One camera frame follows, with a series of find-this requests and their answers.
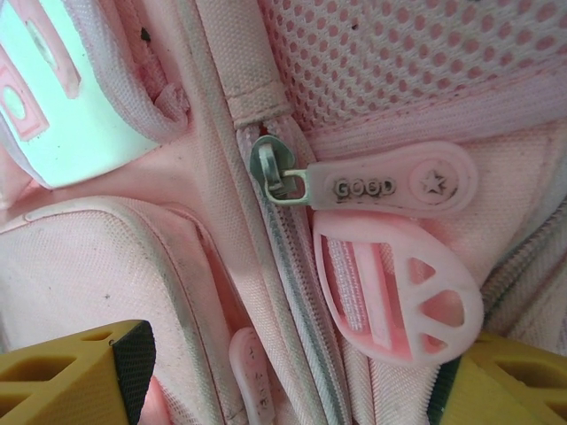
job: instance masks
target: metal zipper slider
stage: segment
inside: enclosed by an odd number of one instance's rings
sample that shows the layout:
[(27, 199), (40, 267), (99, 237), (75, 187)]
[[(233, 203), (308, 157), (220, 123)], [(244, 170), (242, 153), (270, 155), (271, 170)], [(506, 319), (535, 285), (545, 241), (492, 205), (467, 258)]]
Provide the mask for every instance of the metal zipper slider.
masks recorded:
[[(250, 161), (251, 173), (270, 202), (314, 210), (435, 217), (460, 211), (478, 188), (478, 171), (469, 154), (446, 142), (417, 143), (297, 169), (285, 143), (264, 135), (252, 147)], [(302, 186), (298, 195), (297, 182)]]

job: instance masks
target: plastic buckle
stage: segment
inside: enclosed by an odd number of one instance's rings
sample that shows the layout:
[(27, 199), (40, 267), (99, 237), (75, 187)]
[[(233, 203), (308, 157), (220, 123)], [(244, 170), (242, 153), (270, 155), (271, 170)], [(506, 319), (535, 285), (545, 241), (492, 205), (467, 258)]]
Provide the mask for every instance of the plastic buckle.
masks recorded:
[[(315, 212), (315, 256), (338, 330), (367, 356), (403, 366), (447, 362), (475, 341), (483, 320), (480, 291), (444, 244), (414, 222), (375, 212)], [(366, 330), (352, 329), (338, 299), (329, 240), (352, 245)], [(381, 247), (392, 254), (386, 265)]]

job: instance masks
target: zipper tab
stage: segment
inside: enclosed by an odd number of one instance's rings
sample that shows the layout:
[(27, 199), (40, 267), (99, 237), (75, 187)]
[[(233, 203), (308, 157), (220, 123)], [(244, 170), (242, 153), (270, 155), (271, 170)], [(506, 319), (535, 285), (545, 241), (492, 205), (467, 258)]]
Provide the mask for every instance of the zipper tab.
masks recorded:
[[(270, 202), (314, 210), (364, 210), (410, 217), (460, 211), (478, 188), (469, 154), (453, 143), (419, 143), (382, 154), (295, 169), (292, 152), (272, 135), (252, 148), (252, 175)], [(297, 193), (300, 181), (303, 193)]]
[(253, 328), (242, 328), (232, 337), (229, 358), (249, 425), (269, 425), (276, 418), (276, 410), (269, 385), (268, 361)]

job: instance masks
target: embossed star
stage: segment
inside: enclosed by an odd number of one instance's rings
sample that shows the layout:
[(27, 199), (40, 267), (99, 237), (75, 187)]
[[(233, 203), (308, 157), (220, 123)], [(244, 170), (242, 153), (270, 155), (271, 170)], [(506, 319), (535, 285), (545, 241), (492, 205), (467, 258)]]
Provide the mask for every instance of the embossed star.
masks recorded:
[(445, 190), (446, 177), (437, 174), (435, 170), (431, 170), (424, 179), (421, 180), (423, 185), (423, 190), (426, 193), (437, 193), (438, 195), (443, 195)]

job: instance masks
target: zipper pull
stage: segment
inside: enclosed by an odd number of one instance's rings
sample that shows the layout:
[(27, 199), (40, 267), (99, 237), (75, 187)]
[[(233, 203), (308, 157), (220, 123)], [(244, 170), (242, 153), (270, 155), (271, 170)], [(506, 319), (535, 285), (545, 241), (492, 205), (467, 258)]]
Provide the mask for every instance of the zipper pull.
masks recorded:
[[(356, 349), (416, 367), (446, 363), (474, 343), (484, 317), (482, 296), (441, 241), (392, 214), (324, 211), (313, 223), (323, 295), (339, 332)], [(352, 253), (352, 264), (332, 255), (335, 243)], [(341, 297), (344, 288), (357, 297)], [(363, 325), (353, 328), (351, 319)]]
[(276, 418), (276, 410), (269, 384), (268, 361), (253, 328), (242, 328), (232, 337), (229, 358), (245, 402), (249, 425), (269, 425)]
[[(252, 147), (250, 169), (270, 202), (314, 210), (434, 217), (460, 211), (478, 188), (478, 171), (469, 154), (447, 142), (296, 169), (293, 152), (277, 137), (264, 135)], [(303, 193), (293, 197), (296, 181)]]

